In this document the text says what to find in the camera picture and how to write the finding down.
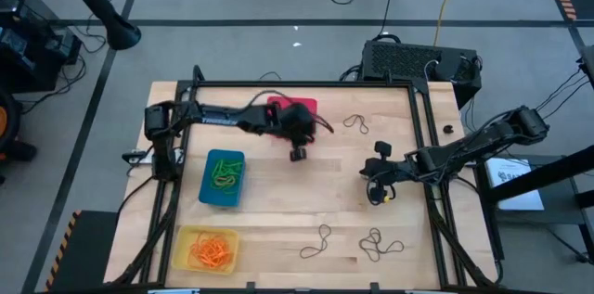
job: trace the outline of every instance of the electronic device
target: electronic device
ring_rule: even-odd
[[[474,50],[376,39],[363,48],[361,81],[409,80],[424,93],[427,81],[451,82],[459,109],[481,89],[482,61]]]
[[[0,83],[10,93],[51,91],[81,41],[41,0],[0,0]]]

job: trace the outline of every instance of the gray floor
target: gray floor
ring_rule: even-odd
[[[63,19],[86,19],[81,0],[44,0]],[[125,0],[115,0],[121,10]],[[329,0],[135,0],[131,19],[381,19],[386,0],[355,0],[335,6]],[[389,19],[436,19],[442,0],[392,0]],[[450,0],[445,19],[560,20],[554,0]],[[154,81],[188,79],[200,64],[208,80],[253,80],[267,71],[285,80],[336,80],[360,59],[363,43],[377,27],[143,27],[142,41],[118,52],[38,289],[45,282],[62,228],[79,209],[115,211],[123,198],[126,165],[121,154],[134,147],[149,86]],[[434,27],[389,27],[403,42],[429,45]],[[101,32],[94,28],[92,32]],[[594,44],[593,29],[580,29]],[[483,89],[476,97],[475,120],[501,110],[540,103],[575,71],[578,52],[564,28],[443,28],[439,45],[476,49],[484,59]],[[0,187],[0,284],[19,292],[43,233],[47,215],[107,49],[85,55],[88,74],[65,96],[45,102],[23,120],[22,137],[39,147],[32,163],[3,168]],[[590,88],[551,117],[546,141],[514,152],[561,155],[594,143]],[[581,189],[592,177],[576,178]],[[555,228],[580,249],[576,228]],[[570,261],[571,254],[544,230],[506,225],[503,284],[510,288],[563,293],[594,292],[594,268]]]

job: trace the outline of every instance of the yellow container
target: yellow container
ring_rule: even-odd
[[[190,255],[191,246],[196,243],[198,237],[200,242],[212,238],[214,236],[222,236],[226,239],[229,249],[231,250],[231,262],[223,268],[212,269],[206,264],[197,260]],[[171,260],[171,265],[178,270],[209,272],[218,275],[229,275],[235,268],[235,263],[238,257],[239,250],[239,234],[235,230],[214,228],[203,225],[182,225],[177,233],[177,240],[175,241],[174,257]]]

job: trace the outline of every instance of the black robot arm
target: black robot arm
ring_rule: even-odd
[[[176,109],[178,118],[171,121]],[[153,175],[156,179],[174,180],[177,176],[174,136],[192,123],[239,127],[246,133],[271,134],[291,141],[291,161],[304,160],[304,146],[314,141],[316,123],[334,133],[332,127],[301,103],[281,109],[277,104],[229,108],[200,104],[197,101],[165,101],[145,109],[145,137],[152,141]]]
[[[497,154],[513,144],[532,145],[549,131],[535,109],[519,107],[498,114],[473,134],[445,146],[423,147],[405,154],[403,161],[390,161],[392,147],[382,141],[375,145],[380,159],[367,159],[359,173],[368,178],[368,198],[373,205],[386,201],[385,187],[412,180],[439,185],[458,173],[469,161]]]

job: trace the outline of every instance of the blue tray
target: blue tray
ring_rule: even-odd
[[[239,179],[233,187],[225,192],[211,187],[211,181],[214,171],[214,166],[219,160],[241,160],[241,173]],[[202,203],[211,204],[221,207],[237,207],[239,205],[239,198],[241,197],[241,186],[243,185],[243,174],[245,173],[245,156],[241,151],[213,149],[208,152],[206,159],[206,168],[202,176],[202,186],[198,194],[198,200]]]

